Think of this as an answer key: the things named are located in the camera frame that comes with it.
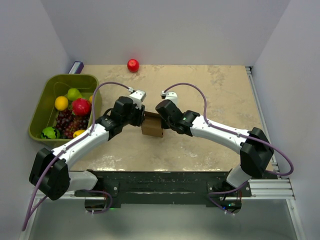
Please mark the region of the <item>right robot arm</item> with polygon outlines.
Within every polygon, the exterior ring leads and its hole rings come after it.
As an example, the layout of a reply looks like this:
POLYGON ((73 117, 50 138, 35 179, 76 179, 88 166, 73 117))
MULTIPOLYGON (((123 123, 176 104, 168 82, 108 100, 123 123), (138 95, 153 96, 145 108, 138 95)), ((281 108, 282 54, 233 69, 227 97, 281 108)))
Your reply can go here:
POLYGON ((161 101, 155 110, 167 129, 181 135, 213 141, 240 155, 240 164, 228 173, 222 185, 227 196, 235 196, 245 181, 251 178, 260 179, 266 172, 274 150, 268 146, 269 141, 261 129, 236 129, 205 120, 198 112, 181 112, 169 99, 161 101))

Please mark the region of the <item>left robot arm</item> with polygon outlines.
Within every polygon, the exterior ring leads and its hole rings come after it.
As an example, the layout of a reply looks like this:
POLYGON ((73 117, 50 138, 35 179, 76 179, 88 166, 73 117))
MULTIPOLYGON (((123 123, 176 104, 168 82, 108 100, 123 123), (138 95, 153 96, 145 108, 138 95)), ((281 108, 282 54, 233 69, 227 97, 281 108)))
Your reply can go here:
POLYGON ((99 117, 80 136, 52 150, 43 148, 38 151, 29 182, 53 201, 69 191, 86 190, 92 196, 99 196, 104 184, 94 173, 70 169, 94 148, 121 133, 125 126, 141 126, 145 97, 146 94, 139 90, 129 96, 119 97, 110 114, 99 117))

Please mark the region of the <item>brown cardboard box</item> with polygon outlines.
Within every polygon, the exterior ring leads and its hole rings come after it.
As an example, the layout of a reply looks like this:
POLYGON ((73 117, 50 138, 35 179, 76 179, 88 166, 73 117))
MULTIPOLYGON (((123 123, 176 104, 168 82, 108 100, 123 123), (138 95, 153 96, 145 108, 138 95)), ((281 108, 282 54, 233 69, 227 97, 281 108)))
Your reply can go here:
POLYGON ((145 111, 141 132, 146 136, 162 138, 164 136, 164 131, 162 128, 161 116, 158 113, 145 111))

